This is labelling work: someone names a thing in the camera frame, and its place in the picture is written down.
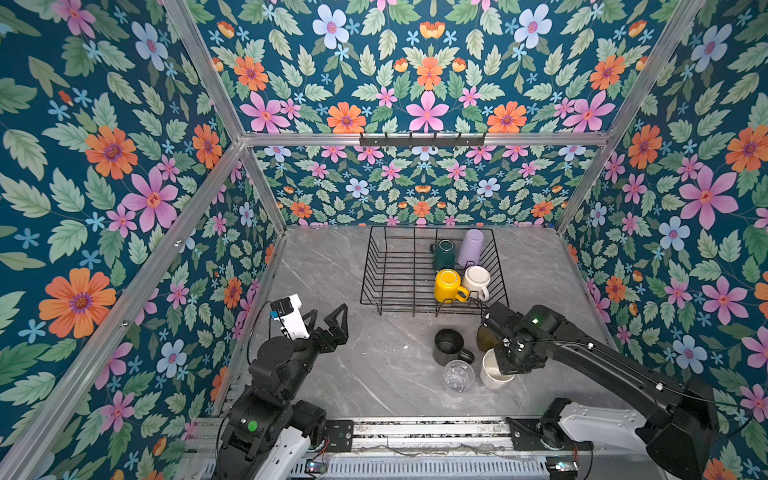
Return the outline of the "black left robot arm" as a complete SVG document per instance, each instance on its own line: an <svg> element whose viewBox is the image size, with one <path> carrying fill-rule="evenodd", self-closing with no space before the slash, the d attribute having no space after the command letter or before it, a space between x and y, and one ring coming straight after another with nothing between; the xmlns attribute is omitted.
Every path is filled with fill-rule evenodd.
<svg viewBox="0 0 768 480"><path fill-rule="evenodd" d="M326 411L296 398L317 358L347 343L348 306L318 326L318 312L300 312L297 295L270 303L281 334L249 362L251 384L235 401L219 437L215 479L287 479L297 462L326 438Z"/></svg>

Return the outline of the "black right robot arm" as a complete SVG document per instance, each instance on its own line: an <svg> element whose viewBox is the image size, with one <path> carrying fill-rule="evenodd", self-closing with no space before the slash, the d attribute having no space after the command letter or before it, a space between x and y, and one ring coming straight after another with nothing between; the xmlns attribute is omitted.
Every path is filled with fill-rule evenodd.
<svg viewBox="0 0 768 480"><path fill-rule="evenodd" d="M654 372L543 305L522 314L496 302L483 307L481 319L499 340L493 352L501 374L529 374L553 360L627 403L606 409L553 400L535 433L545 446L603 443L646 453L678 479L703 477L719 430L711 385Z"/></svg>

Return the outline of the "black mug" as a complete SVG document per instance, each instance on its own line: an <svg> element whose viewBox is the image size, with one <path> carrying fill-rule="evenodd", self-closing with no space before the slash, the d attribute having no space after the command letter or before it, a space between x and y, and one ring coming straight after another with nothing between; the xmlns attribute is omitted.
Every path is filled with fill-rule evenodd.
<svg viewBox="0 0 768 480"><path fill-rule="evenodd" d="M472 365L475 355L465 348L463 336L450 328L440 329L434 336L432 355L440 366L446 366L454 360Z"/></svg>

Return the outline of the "green mug cream inside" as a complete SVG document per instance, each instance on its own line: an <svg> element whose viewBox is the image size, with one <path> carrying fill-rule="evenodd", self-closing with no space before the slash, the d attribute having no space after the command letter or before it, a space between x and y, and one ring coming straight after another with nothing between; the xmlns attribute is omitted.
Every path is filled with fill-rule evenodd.
<svg viewBox="0 0 768 480"><path fill-rule="evenodd" d="M456 262L456 246L452 240L440 239L429 246L432 267L435 271L453 269Z"/></svg>

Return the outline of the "lilac cup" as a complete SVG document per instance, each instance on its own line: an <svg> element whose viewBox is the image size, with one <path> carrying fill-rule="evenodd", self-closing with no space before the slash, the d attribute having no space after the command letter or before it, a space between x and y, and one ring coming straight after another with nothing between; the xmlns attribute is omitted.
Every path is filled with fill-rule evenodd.
<svg viewBox="0 0 768 480"><path fill-rule="evenodd" d="M479 229L467 230L456 257L456 263L460 268L468 268L480 264L485 244L484 233Z"/></svg>

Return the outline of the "white mug red inside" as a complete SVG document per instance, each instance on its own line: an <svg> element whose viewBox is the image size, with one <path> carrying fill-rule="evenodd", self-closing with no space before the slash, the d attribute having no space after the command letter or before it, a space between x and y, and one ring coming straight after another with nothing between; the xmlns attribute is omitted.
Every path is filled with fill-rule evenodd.
<svg viewBox="0 0 768 480"><path fill-rule="evenodd" d="M470 295L475 295L482 302L490 299L490 282L490 273L479 265L467 267L462 277L462 286L470 292Z"/></svg>

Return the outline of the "yellow mug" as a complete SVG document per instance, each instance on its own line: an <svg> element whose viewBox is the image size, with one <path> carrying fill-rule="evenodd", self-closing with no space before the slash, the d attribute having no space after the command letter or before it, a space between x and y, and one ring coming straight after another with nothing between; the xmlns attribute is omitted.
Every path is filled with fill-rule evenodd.
<svg viewBox="0 0 768 480"><path fill-rule="evenodd" d="M434 282L434 298L439 304L469 301L470 292L462 285L461 276L452 269L437 272Z"/></svg>

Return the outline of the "cream white mug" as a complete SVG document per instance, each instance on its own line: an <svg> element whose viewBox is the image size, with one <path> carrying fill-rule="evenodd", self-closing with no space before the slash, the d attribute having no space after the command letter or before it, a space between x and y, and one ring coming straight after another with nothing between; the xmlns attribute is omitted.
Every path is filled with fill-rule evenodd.
<svg viewBox="0 0 768 480"><path fill-rule="evenodd" d="M489 349L485 352L482 358L480 377L481 382L486 388L490 390L499 390L512 382L515 375L503 374L500 371L494 350Z"/></svg>

